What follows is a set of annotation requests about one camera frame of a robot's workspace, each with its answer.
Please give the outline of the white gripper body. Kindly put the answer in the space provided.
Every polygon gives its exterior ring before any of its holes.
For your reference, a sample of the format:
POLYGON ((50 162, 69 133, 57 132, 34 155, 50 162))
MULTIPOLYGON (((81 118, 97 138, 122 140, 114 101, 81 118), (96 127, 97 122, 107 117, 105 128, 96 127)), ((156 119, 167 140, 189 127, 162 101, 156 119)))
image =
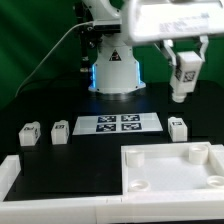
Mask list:
POLYGON ((143 44, 224 33, 224 0, 128 0, 125 40, 143 44))

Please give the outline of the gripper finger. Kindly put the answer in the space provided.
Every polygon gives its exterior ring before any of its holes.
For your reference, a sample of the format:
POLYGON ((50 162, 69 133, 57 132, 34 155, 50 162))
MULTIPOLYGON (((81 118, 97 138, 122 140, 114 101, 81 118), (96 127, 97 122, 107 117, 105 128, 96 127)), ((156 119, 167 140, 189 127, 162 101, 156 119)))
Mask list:
POLYGON ((171 66, 175 67, 177 65, 176 54, 173 51, 173 41, 171 39, 163 40, 160 43, 160 51, 171 66))
POLYGON ((198 38, 197 47, 198 47, 198 54, 202 61, 205 61, 205 53, 207 51, 209 45, 209 39, 206 35, 200 36, 198 38))

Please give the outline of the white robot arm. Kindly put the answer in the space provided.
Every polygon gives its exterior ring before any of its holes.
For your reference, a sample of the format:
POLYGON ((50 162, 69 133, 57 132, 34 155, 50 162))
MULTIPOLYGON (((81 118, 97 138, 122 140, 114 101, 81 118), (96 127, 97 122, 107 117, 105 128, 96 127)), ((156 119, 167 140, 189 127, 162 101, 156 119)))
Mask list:
POLYGON ((92 65, 91 92, 126 96, 142 90, 137 45, 153 44, 171 62, 172 98, 183 102, 195 88, 208 38, 224 34, 224 0, 82 0, 92 30, 102 35, 92 65))

